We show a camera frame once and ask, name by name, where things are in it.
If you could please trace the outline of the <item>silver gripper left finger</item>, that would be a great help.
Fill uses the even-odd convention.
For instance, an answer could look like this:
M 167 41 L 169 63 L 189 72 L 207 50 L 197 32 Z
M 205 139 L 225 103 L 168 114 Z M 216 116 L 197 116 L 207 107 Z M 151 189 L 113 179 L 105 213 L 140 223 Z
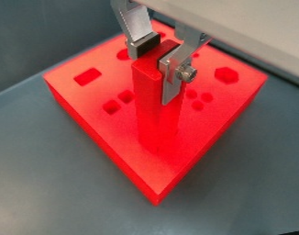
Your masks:
M 147 7 L 132 0 L 110 0 L 112 11 L 126 37 L 126 52 L 132 60 L 139 59 L 160 43 L 153 31 Z

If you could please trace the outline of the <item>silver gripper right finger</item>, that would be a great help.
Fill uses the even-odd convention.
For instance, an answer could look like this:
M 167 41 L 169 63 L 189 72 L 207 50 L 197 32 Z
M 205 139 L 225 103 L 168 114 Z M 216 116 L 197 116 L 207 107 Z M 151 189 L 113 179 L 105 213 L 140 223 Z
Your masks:
M 192 53 L 212 39 L 211 36 L 183 23 L 175 24 L 173 35 L 183 43 L 159 60 L 163 74 L 161 104 L 165 106 L 180 93 L 183 83 L 191 83 L 197 70 L 191 65 Z

